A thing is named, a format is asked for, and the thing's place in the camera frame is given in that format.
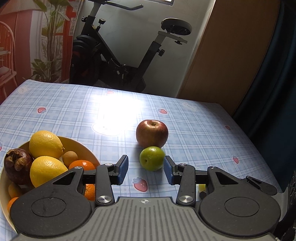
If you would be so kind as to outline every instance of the chair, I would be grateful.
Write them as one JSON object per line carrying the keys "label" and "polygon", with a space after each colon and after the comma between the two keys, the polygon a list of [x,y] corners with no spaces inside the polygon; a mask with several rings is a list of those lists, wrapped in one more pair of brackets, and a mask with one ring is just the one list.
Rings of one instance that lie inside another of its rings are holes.
{"label": "chair", "polygon": [[0,93],[7,98],[5,84],[18,87],[14,71],[15,40],[11,28],[0,21]]}

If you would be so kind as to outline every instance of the wooden door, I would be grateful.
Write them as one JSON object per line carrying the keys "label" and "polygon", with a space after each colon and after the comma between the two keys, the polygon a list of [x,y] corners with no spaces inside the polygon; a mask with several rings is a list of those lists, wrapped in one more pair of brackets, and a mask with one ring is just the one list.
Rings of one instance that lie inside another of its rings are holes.
{"label": "wooden door", "polygon": [[279,0],[218,0],[177,95],[233,114],[269,46]]}

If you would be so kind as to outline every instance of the window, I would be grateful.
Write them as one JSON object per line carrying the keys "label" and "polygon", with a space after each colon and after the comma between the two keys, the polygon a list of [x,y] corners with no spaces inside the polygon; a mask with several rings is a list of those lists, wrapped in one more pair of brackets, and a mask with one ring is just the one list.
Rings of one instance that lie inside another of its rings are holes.
{"label": "window", "polygon": [[174,0],[147,0],[147,1],[163,3],[170,6],[172,6],[174,3]]}

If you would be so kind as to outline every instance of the tablecloth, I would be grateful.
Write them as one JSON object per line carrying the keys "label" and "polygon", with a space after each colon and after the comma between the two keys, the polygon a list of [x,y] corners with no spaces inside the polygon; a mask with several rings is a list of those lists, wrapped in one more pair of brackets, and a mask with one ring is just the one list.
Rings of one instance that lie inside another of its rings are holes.
{"label": "tablecloth", "polygon": [[[28,141],[38,130],[72,138],[89,148],[101,164],[126,154],[129,170],[119,196],[176,199],[163,169],[150,172],[139,163],[142,148],[135,131],[145,119],[169,129],[163,150],[176,163],[206,170],[217,166],[238,178],[246,175],[280,187],[266,162],[231,116],[218,104],[201,103],[82,85],[25,81],[0,105],[0,171],[5,153]],[[141,181],[147,190],[137,186]],[[0,241],[15,233],[0,211]]]}

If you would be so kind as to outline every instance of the yellow bowl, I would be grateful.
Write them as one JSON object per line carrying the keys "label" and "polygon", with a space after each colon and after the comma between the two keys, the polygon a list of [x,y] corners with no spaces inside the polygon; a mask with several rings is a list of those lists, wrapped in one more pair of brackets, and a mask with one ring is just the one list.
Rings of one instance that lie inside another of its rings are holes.
{"label": "yellow bowl", "polygon": [[[76,152],[79,160],[87,160],[90,161],[92,164],[94,164],[95,167],[100,165],[99,160],[95,157],[95,155],[84,145],[80,144],[77,141],[74,141],[72,139],[66,138],[66,137],[59,137],[61,140],[65,152],[67,151],[74,151]],[[29,142],[24,143],[20,147],[21,149],[24,149],[26,151],[29,151]],[[4,171],[4,168],[2,169],[1,175],[0,175],[0,205],[2,212],[4,213],[4,216],[7,220],[7,222],[10,224],[11,228],[15,231],[15,228],[13,226],[13,223],[10,219],[9,213],[7,211],[7,205],[10,201],[10,196],[8,193],[8,186],[10,185],[11,181],[8,179],[6,172]]]}

